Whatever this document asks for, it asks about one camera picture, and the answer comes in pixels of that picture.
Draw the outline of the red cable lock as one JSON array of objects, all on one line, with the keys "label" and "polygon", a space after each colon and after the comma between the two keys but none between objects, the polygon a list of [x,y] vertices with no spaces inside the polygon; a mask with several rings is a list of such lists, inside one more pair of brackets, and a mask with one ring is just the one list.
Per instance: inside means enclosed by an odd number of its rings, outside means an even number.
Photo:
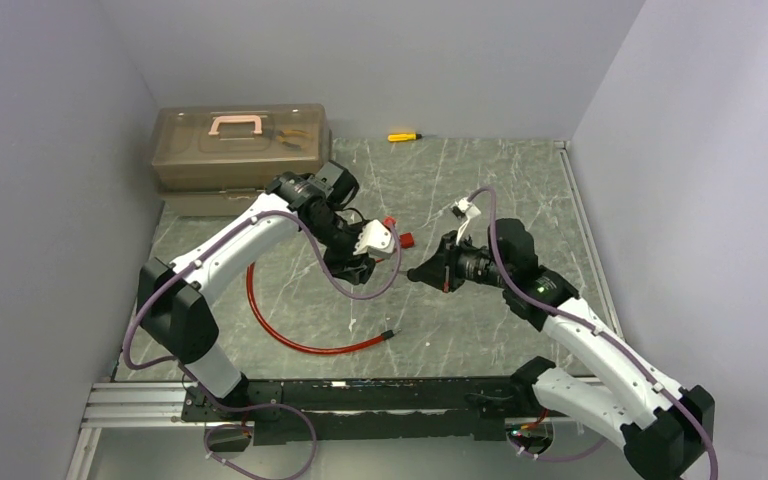
[{"label": "red cable lock", "polygon": [[347,355],[347,354],[352,354],[362,350],[366,350],[376,345],[388,342],[398,334],[397,330],[390,329],[380,333],[379,335],[371,339],[367,339],[362,342],[357,342],[354,344],[340,346],[340,347],[331,347],[331,348],[312,347],[312,346],[307,346],[307,345],[295,342],[287,338],[286,336],[282,335],[280,332],[278,332],[261,313],[257,299],[256,299],[255,290],[254,290],[254,272],[255,272],[255,264],[251,264],[247,268],[246,276],[245,276],[246,296],[247,296],[247,301],[248,301],[248,305],[251,310],[251,313],[253,314],[255,320],[258,322],[261,328],[274,340],[278,341],[285,347],[288,347],[292,350],[295,350],[297,352],[304,353],[307,355],[316,355],[316,356]]}]

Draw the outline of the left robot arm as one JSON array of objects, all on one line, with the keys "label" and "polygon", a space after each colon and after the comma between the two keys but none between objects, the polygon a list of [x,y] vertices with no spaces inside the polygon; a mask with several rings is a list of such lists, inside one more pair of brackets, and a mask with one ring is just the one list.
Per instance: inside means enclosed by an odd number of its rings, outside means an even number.
[{"label": "left robot arm", "polygon": [[299,232],[307,234],[331,280],[367,282],[377,259],[393,254],[397,241],[379,220],[351,223],[341,216],[358,190],[356,178],[335,162],[315,174],[278,175],[200,246],[170,262],[152,258],[143,265],[126,339],[143,329],[222,405],[247,406],[249,381],[220,346],[213,304],[261,255]]}]

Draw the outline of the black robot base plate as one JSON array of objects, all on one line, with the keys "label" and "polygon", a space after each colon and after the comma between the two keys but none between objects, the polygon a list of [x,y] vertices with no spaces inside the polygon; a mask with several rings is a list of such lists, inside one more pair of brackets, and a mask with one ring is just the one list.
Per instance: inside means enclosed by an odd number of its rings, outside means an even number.
[{"label": "black robot base plate", "polygon": [[307,440],[468,437],[502,441],[551,413],[506,376],[253,380],[253,412],[231,412],[197,387],[186,390],[185,423],[245,422],[257,446]]}]

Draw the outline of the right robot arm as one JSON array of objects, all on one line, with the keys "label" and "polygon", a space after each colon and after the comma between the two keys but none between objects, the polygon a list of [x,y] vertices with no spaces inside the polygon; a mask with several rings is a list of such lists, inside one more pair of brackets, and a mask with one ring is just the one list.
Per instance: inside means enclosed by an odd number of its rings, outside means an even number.
[{"label": "right robot arm", "polygon": [[681,478],[713,440],[711,394],[683,387],[635,353],[571,283],[540,264],[521,221],[496,221],[487,239],[476,247],[451,231],[407,277],[444,293],[466,282],[501,288],[514,315],[567,348],[601,383],[535,357],[510,377],[515,402],[560,412],[599,433],[643,479]]}]

